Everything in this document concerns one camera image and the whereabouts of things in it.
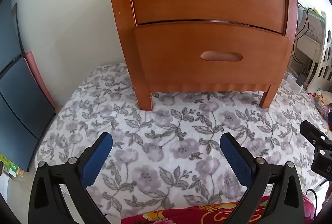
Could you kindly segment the red patterned blanket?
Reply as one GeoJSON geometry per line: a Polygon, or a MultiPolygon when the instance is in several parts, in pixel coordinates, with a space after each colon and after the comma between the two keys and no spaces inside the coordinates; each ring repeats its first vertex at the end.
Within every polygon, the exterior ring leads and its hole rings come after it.
{"type": "MultiPolygon", "coordinates": [[[[257,223],[263,216],[270,196],[263,196],[249,223],[257,223]]],[[[315,206],[303,194],[304,223],[314,220],[315,206]]],[[[122,224],[136,223],[225,223],[239,202],[227,202],[184,209],[167,209],[134,215],[121,220],[122,224]]]]}

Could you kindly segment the colourful snack packets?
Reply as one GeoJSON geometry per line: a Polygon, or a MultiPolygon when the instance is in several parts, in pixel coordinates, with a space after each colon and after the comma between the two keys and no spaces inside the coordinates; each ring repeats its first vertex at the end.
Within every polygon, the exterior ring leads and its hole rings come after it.
{"type": "Polygon", "coordinates": [[[318,90],[315,93],[308,93],[308,95],[314,101],[314,105],[320,115],[327,121],[331,107],[325,104],[322,92],[318,90]]]}

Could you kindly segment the dark blue cabinet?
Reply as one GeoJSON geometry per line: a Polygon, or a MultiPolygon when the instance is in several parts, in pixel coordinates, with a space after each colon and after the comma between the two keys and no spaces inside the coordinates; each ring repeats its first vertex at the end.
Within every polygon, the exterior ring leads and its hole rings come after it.
{"type": "Polygon", "coordinates": [[[1,153],[28,171],[55,109],[30,71],[11,0],[1,0],[0,42],[1,153]]]}

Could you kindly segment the white lattice shelf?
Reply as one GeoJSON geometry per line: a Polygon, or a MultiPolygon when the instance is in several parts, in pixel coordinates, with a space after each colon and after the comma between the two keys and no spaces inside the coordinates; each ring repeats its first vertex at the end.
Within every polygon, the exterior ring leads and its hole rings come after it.
{"type": "Polygon", "coordinates": [[[289,69],[308,93],[331,87],[331,26],[325,12],[298,5],[289,69]]]}

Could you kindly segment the grey floral blanket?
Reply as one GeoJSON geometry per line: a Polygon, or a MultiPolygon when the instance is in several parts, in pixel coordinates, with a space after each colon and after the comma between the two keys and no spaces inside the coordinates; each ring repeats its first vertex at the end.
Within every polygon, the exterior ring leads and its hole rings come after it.
{"type": "Polygon", "coordinates": [[[260,92],[155,93],[154,109],[142,111],[126,65],[98,67],[59,111],[35,161],[63,164],[110,133],[113,148],[88,192],[117,218],[239,200],[245,187],[221,153],[223,133],[271,164],[292,161],[303,190],[316,186],[314,147],[299,130],[307,120],[328,131],[313,99],[287,81],[269,109],[260,108],[261,98],[260,92]]]}

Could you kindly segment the wooden nightstand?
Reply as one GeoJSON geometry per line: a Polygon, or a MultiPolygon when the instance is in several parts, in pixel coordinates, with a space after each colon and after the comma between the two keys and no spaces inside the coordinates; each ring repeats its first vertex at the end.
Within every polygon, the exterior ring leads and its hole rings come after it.
{"type": "Polygon", "coordinates": [[[261,91],[288,66],[298,0],[111,0],[139,107],[152,93],[261,91]]]}

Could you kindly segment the pink board by wall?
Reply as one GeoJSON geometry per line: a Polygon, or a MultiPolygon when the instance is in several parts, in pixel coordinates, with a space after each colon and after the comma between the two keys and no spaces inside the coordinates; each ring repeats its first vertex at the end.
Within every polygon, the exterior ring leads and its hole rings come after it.
{"type": "Polygon", "coordinates": [[[32,73],[36,83],[38,84],[38,86],[40,87],[40,89],[42,90],[42,92],[44,93],[46,98],[48,99],[48,101],[51,103],[51,105],[54,108],[57,108],[57,106],[56,106],[54,100],[52,99],[52,96],[51,96],[50,92],[48,91],[48,88],[47,88],[46,84],[44,83],[44,80],[39,72],[39,69],[38,69],[37,63],[34,59],[34,55],[33,55],[32,51],[25,53],[25,59],[27,61],[30,72],[32,73]]]}

